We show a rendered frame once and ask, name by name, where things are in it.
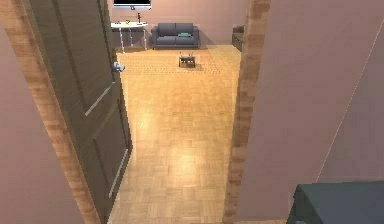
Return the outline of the dark brown room door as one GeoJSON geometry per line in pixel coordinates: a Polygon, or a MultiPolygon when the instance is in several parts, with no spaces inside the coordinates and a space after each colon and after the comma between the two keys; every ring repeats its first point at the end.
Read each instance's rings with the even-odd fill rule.
{"type": "Polygon", "coordinates": [[[22,0],[101,224],[132,140],[107,0],[22,0]]]}

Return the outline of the dark teal cabinet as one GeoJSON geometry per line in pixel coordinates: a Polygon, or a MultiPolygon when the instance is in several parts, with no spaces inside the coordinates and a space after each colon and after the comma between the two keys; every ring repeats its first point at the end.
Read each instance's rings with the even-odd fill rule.
{"type": "Polygon", "coordinates": [[[286,224],[384,224],[384,181],[298,184],[286,224]]]}

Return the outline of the black television set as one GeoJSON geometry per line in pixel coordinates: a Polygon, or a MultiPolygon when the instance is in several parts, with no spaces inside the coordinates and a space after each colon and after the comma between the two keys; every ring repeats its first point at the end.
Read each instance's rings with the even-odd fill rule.
{"type": "Polygon", "coordinates": [[[129,10],[150,10],[152,0],[113,0],[113,7],[129,10]]]}

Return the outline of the small wooden coffee table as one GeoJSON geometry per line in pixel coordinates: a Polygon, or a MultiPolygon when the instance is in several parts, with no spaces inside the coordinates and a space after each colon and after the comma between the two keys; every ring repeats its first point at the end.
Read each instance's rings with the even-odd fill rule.
{"type": "Polygon", "coordinates": [[[180,54],[179,60],[178,60],[178,66],[181,66],[182,64],[191,65],[193,68],[195,68],[196,67],[196,60],[195,60],[195,56],[193,55],[193,53],[189,53],[188,55],[180,54]]]}

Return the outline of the white table with metal legs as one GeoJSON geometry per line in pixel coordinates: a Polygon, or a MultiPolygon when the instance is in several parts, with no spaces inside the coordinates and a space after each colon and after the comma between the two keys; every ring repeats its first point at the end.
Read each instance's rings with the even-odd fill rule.
{"type": "Polygon", "coordinates": [[[141,29],[143,31],[143,39],[144,39],[144,49],[147,49],[147,39],[146,39],[146,27],[148,26],[147,23],[141,22],[138,24],[138,22],[132,22],[127,25],[125,22],[112,22],[111,23],[111,28],[112,29],[117,29],[119,31],[119,38],[120,38],[120,44],[121,44],[121,49],[122,53],[125,53],[125,45],[124,45],[124,40],[123,40],[123,31],[127,30],[129,34],[129,45],[130,47],[133,46],[133,37],[132,37],[132,31],[135,29],[141,29]]]}

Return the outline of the dark grey sofa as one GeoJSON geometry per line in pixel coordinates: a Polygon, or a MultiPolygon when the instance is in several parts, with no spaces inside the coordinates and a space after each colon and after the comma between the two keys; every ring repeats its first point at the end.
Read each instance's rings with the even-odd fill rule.
{"type": "Polygon", "coordinates": [[[158,23],[151,29],[152,48],[198,48],[199,28],[193,23],[158,23]],[[191,38],[178,37],[190,33],[191,38]]]}

